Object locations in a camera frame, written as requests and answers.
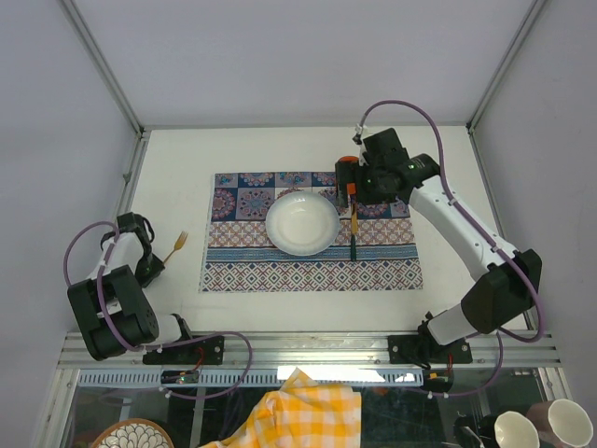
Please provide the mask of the orange mug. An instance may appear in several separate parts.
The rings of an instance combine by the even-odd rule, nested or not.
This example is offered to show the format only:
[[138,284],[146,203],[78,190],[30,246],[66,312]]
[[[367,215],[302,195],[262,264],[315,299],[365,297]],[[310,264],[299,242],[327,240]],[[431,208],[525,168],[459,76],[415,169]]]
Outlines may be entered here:
[[356,194],[356,182],[354,180],[354,169],[359,165],[359,158],[356,156],[341,157],[336,163],[336,180],[342,190],[348,196]]

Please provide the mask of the gold fork green handle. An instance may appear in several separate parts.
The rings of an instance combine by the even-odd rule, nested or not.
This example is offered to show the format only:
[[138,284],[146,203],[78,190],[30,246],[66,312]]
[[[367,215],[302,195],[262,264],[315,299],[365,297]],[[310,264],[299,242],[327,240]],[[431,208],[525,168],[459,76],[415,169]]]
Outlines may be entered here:
[[166,265],[168,263],[168,261],[170,260],[170,258],[178,251],[180,251],[184,246],[185,243],[187,241],[188,238],[188,233],[186,231],[182,231],[176,241],[174,242],[174,246],[172,248],[172,250],[170,251],[170,253],[164,258],[163,260],[163,264]]

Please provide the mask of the gold knife green handle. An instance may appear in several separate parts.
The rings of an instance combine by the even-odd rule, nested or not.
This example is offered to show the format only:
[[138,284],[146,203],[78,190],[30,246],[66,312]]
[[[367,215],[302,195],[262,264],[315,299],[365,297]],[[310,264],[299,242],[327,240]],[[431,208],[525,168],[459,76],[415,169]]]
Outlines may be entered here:
[[356,235],[358,233],[357,203],[355,197],[351,197],[351,241],[350,258],[351,261],[357,261]]

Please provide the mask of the patterned placemat cloth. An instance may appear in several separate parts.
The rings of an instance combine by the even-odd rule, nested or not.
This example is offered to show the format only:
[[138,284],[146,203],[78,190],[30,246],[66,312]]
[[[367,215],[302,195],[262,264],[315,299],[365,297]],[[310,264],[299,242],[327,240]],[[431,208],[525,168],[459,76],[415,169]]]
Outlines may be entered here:
[[214,176],[200,290],[412,290],[423,272],[401,201],[336,204],[331,172]]

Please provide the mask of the white blue-rimmed bowl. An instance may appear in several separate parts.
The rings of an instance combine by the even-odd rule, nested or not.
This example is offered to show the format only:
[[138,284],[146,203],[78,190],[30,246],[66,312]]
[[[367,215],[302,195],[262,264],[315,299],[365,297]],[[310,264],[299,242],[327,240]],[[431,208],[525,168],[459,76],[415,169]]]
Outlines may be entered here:
[[331,247],[340,232],[335,206],[309,191],[277,199],[266,215],[266,233],[275,247],[291,256],[308,257]]

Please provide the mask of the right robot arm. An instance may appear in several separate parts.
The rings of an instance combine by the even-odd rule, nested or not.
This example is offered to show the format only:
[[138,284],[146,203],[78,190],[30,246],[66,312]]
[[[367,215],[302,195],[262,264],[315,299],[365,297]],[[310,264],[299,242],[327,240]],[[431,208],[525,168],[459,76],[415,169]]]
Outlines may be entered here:
[[441,167],[431,156],[411,157],[393,129],[363,139],[361,147],[359,157],[335,164],[337,204],[401,201],[435,227],[474,281],[458,304],[425,317],[417,342],[403,352],[411,363],[438,361],[452,344],[492,333],[535,305],[541,258],[532,249],[519,251],[478,221],[454,191],[445,189]]

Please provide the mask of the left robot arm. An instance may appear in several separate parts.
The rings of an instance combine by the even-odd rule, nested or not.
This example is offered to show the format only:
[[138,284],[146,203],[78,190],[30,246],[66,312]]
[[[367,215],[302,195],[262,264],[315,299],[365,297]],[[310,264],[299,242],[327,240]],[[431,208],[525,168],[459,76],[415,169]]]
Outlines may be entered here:
[[220,365],[222,336],[195,342],[182,316],[152,309],[145,289],[165,270],[153,252],[154,239],[145,217],[134,212],[118,216],[112,231],[102,236],[102,255],[94,270],[77,282],[68,272],[75,244],[67,246],[62,262],[67,297],[88,352],[103,361],[156,345],[157,350],[143,355],[145,365]]

